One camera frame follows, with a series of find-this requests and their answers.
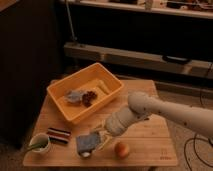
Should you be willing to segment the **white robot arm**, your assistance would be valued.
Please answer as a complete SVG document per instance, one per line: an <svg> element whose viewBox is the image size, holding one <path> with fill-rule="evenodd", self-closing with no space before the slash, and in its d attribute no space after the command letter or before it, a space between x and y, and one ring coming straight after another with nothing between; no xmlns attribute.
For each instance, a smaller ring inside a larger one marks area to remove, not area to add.
<svg viewBox="0 0 213 171"><path fill-rule="evenodd" d="M127 105L110 114L93 132L101 134L97 149L103 149L113 139L123 135L129 127L157 114L213 139L213 110L163 101L142 91L128 95Z"/></svg>

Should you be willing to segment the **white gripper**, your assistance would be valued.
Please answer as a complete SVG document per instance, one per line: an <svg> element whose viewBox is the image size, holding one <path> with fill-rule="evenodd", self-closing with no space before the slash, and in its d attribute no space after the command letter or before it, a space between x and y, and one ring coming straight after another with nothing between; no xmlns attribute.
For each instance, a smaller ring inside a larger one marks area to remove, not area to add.
<svg viewBox="0 0 213 171"><path fill-rule="evenodd" d="M91 130L91 132L105 131L110 133L103 133L100 135L100 144L97 149L101 150L113 142L114 137L121 136L133 124L142 121L144 114L138 114L132 111L129 107L122 107L119 111L112 113L106 120L105 125L99 124Z"/></svg>

